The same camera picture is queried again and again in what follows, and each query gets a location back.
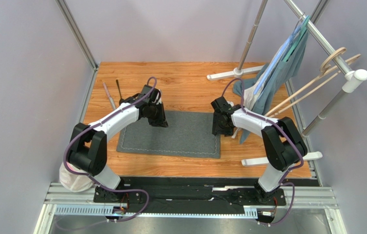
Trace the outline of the grey stitched cloth napkin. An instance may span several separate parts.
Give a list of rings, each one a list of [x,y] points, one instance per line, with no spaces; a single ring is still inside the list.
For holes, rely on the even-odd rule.
[[[168,127],[152,127],[142,118],[120,132],[117,152],[185,156],[221,157],[220,136],[212,134],[212,113],[166,111]]]

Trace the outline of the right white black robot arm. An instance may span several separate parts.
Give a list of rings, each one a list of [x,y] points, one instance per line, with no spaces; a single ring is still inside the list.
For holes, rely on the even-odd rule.
[[[233,135],[242,128],[262,138],[269,164],[254,187],[261,196],[273,194],[287,174],[304,164],[307,147],[293,120],[269,118],[247,110],[241,105],[230,105],[224,97],[212,101],[213,135]]]

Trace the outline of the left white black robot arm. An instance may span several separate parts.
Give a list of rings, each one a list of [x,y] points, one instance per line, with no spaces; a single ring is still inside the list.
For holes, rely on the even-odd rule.
[[[116,192],[122,179],[107,165],[107,144],[141,118],[146,118],[152,127],[168,127],[161,90],[145,85],[140,93],[122,100],[105,117],[90,124],[78,123],[64,152],[64,167],[75,175],[88,177],[105,190]]]

